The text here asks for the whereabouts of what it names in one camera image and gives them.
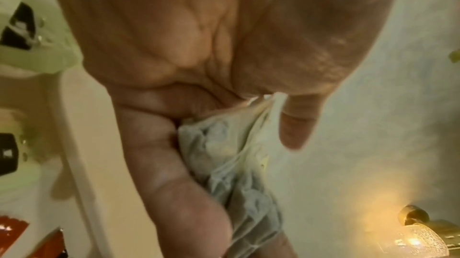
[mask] red wrapper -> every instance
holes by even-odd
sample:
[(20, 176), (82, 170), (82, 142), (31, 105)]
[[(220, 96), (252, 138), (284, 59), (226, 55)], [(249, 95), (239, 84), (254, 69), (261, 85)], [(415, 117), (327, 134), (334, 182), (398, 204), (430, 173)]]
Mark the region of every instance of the red wrapper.
[(68, 258), (64, 234), (58, 230), (51, 234), (30, 258)]
[(24, 233), (29, 224), (25, 221), (0, 216), (0, 257)]

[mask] wall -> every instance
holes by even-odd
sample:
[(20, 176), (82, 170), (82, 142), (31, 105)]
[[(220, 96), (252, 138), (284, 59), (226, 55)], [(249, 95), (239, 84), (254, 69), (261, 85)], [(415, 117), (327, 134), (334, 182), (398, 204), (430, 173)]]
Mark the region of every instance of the wall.
[(397, 0), (306, 148), (273, 138), (269, 180), (300, 257), (378, 257), (372, 237), (409, 203), (460, 223), (458, 3)]

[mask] hand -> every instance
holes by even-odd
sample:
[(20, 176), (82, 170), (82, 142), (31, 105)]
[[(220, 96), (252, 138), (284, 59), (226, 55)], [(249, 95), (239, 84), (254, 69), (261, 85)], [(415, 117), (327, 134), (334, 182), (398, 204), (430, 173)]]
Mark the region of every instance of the hand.
[[(112, 97), (126, 162), (165, 258), (217, 258), (230, 222), (183, 166), (176, 122), (284, 92), (280, 139), (300, 148), (393, 0), (59, 1), (86, 69)], [(276, 257), (294, 255), (283, 253)]]

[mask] lit lamp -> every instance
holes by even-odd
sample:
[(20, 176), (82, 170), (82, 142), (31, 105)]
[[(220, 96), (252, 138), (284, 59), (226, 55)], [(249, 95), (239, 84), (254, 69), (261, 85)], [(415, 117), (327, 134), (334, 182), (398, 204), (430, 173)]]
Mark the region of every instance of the lit lamp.
[(382, 257), (438, 258), (460, 255), (460, 227), (445, 221), (431, 221), (427, 212), (406, 206), (398, 219), (404, 226), (390, 239), (379, 241)]

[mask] crumpled pouch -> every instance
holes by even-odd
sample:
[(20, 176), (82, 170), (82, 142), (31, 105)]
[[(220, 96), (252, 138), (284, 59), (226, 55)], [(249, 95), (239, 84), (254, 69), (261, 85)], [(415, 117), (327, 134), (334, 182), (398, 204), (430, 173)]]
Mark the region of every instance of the crumpled pouch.
[(227, 258), (247, 258), (282, 230), (279, 206), (265, 186), (262, 166), (268, 157), (261, 134), (273, 100), (187, 120), (179, 127), (184, 162), (230, 216), (233, 239)]

